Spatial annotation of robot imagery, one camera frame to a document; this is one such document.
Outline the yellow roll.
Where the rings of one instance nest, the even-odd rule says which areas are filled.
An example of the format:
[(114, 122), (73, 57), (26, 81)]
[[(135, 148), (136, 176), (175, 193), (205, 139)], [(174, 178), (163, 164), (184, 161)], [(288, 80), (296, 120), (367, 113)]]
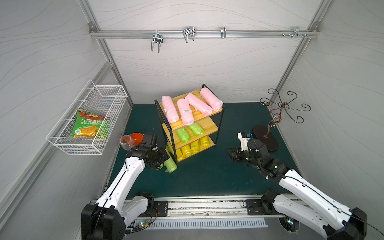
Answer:
[[(171, 146), (171, 144), (169, 142), (167, 142), (167, 151), (169, 153), (175, 155), (174, 151), (173, 151), (173, 147)], [(182, 154), (180, 149), (176, 150), (176, 156), (177, 156), (178, 162), (180, 162), (180, 161), (182, 161), (184, 159), (184, 155)]]
[(193, 154), (190, 145), (185, 145), (185, 146), (181, 147), (181, 152), (182, 152), (184, 158), (188, 158)]
[(200, 145), (201, 145), (202, 147), (207, 147), (207, 146), (209, 146), (209, 145), (210, 145), (210, 138), (209, 138), (209, 136), (205, 136), (205, 137), (201, 138), (201, 139), (200, 139)]

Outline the yellow roll diagonal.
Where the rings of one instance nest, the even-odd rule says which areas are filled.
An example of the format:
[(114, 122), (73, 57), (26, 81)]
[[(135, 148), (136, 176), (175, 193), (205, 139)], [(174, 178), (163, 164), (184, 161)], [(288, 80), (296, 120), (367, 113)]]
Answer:
[(193, 154), (196, 154), (200, 151), (200, 144), (199, 144), (199, 140), (197, 141), (194, 141), (191, 143), (191, 151)]

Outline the pink roll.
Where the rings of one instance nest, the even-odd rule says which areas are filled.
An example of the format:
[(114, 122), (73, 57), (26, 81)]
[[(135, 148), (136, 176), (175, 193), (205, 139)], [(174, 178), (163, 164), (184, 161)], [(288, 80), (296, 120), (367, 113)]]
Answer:
[(193, 111), (190, 108), (188, 100), (185, 98), (177, 101), (178, 110), (185, 126), (189, 126), (195, 122)]
[(166, 113), (166, 118), (168, 122), (169, 123), (177, 122), (180, 118), (172, 98), (170, 96), (162, 96), (162, 104), (163, 104), (163, 108)]
[(218, 112), (224, 104), (208, 88), (202, 88), (200, 95), (215, 112)]
[(187, 94), (186, 100), (188, 100), (189, 104), (193, 106), (195, 110), (199, 111), (204, 116), (209, 116), (213, 112), (213, 109), (209, 105), (207, 105), (192, 93)]

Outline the green roll front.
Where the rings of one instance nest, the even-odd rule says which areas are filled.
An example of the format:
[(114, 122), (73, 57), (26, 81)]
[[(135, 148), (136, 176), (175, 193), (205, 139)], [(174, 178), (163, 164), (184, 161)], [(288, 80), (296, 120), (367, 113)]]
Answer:
[(204, 133), (204, 129), (198, 123), (193, 123), (193, 124), (189, 125), (188, 128), (197, 137)]

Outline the pink roll front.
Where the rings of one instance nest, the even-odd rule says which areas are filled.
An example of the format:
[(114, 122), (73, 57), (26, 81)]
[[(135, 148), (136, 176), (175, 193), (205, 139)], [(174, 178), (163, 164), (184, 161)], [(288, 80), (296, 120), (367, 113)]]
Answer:
[(202, 88), (200, 95), (215, 112), (218, 112), (224, 104), (208, 88)]

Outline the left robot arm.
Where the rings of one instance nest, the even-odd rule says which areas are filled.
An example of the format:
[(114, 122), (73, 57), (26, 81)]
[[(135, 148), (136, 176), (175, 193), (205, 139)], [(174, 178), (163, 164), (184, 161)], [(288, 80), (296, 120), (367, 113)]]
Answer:
[(87, 204), (81, 213), (83, 240), (122, 240), (129, 234), (152, 225), (157, 214), (154, 197), (137, 193), (128, 205), (124, 202), (140, 173), (146, 168), (159, 170), (170, 159), (158, 137), (144, 134), (143, 140), (126, 154), (125, 163), (105, 193), (95, 204)]

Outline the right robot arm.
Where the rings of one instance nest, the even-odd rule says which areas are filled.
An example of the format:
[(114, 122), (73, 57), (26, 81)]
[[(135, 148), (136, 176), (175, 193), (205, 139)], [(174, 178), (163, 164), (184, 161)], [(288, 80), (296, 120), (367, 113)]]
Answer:
[(367, 236), (367, 214), (359, 208), (351, 209), (332, 199), (296, 170), (277, 158), (272, 158), (264, 143), (242, 138), (241, 147), (229, 148), (227, 153), (236, 163), (256, 168), (266, 179), (296, 195), (301, 205), (275, 191), (267, 191), (261, 200), (266, 214), (284, 215), (281, 225), (294, 232), (299, 224), (311, 228), (326, 240), (363, 240)]

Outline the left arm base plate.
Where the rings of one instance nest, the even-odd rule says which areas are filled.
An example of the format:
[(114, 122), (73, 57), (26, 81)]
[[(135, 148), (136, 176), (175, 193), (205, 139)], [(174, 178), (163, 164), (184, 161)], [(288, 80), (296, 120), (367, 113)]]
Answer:
[(154, 201), (150, 204), (150, 214), (152, 217), (167, 217), (168, 207), (168, 201)]

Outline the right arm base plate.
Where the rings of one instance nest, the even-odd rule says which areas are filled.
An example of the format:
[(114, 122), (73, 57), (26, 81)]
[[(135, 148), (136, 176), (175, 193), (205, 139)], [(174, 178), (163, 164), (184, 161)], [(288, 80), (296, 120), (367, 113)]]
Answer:
[(245, 207), (250, 216), (268, 215), (271, 213), (269, 204), (262, 200), (245, 200)]

